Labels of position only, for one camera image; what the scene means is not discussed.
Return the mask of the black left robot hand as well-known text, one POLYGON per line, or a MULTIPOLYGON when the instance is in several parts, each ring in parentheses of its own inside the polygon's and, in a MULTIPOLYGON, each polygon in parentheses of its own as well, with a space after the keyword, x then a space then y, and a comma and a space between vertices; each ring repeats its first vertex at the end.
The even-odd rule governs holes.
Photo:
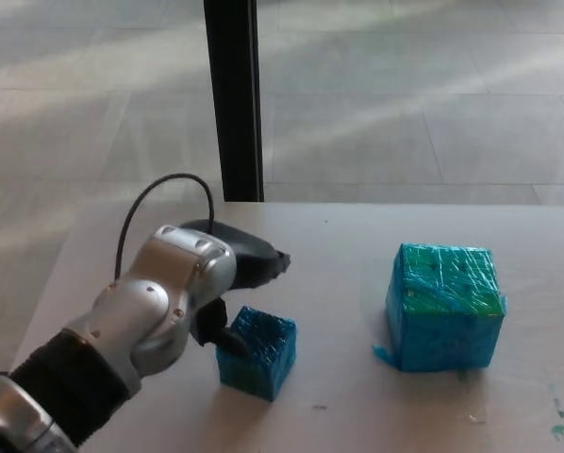
MULTIPOLYGON (((231 246, 237 268, 231 288, 255 289, 284 274, 290 255, 250 233, 216 222, 210 233, 231 246)), ((246 360, 252 347, 227 325, 226 304, 221 297, 200 308, 191 321, 191 336, 200 345, 215 344, 225 353, 246 360)))

